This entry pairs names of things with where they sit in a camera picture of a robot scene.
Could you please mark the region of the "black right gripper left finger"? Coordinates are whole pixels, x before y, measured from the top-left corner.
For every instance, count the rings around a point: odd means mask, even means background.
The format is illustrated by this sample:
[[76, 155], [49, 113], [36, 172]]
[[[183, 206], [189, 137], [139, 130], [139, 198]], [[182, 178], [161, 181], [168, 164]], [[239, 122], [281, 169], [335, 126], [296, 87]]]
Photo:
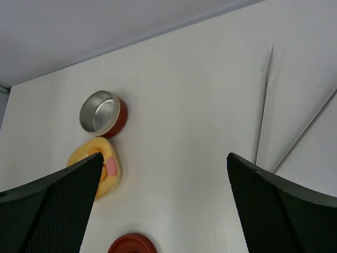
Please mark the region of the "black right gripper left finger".
[[103, 167], [96, 153], [1, 192], [1, 252], [79, 252]]

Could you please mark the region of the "red round lid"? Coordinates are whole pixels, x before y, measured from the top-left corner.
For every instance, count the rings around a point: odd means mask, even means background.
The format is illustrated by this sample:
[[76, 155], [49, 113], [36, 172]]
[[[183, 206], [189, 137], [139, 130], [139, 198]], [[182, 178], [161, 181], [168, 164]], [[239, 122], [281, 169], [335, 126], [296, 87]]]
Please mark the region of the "red round lid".
[[117, 238], [108, 253], [157, 253], [151, 240], [140, 233], [128, 233]]

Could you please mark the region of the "yellow lunch box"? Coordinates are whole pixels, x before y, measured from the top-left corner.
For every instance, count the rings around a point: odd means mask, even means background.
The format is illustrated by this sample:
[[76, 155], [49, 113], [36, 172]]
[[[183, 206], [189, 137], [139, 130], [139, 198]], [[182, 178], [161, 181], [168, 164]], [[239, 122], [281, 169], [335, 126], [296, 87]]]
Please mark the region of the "yellow lunch box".
[[70, 155], [66, 164], [67, 166], [71, 166], [86, 157], [99, 152], [103, 155], [104, 161], [95, 200], [114, 191], [118, 187], [122, 176], [116, 152], [110, 142], [103, 137], [90, 139]]

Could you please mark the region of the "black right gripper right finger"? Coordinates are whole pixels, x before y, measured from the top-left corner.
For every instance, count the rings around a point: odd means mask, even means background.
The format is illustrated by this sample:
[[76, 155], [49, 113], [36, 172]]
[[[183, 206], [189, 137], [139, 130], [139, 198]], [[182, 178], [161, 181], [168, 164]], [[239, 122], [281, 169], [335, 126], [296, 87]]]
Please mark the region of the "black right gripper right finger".
[[249, 252], [336, 252], [336, 197], [235, 153], [227, 156], [227, 172]]

